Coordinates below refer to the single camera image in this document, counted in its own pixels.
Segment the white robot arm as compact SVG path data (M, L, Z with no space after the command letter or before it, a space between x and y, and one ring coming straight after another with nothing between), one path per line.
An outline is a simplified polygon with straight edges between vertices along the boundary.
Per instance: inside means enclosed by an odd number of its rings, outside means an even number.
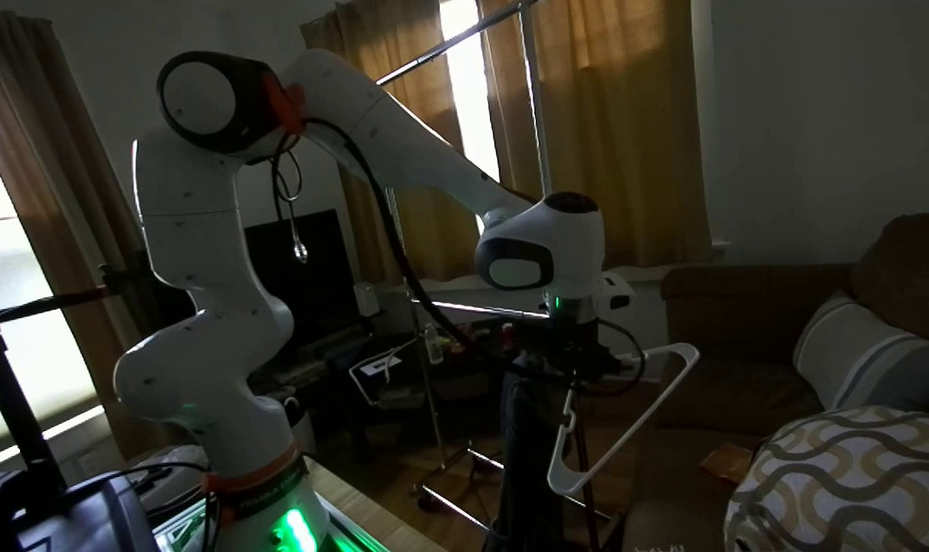
M536 202L507 191L399 99L325 48L276 71L227 52L181 52L157 76L164 122L133 144L135 211L149 273L194 313L128 345L119 402L188 429L213 475L215 552L330 552L330 521L279 402L250 378L294 332L250 255L237 172L309 139L373 188L430 188L477 217L476 265L501 290L536 290L555 322L592 325L609 304L604 217L582 194Z

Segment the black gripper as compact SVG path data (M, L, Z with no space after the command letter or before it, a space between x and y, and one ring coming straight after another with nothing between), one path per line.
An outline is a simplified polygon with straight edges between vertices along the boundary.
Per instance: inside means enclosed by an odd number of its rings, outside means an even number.
M561 385L599 382L622 371L622 363L599 341L599 322L572 313L551 313L526 336L532 367Z

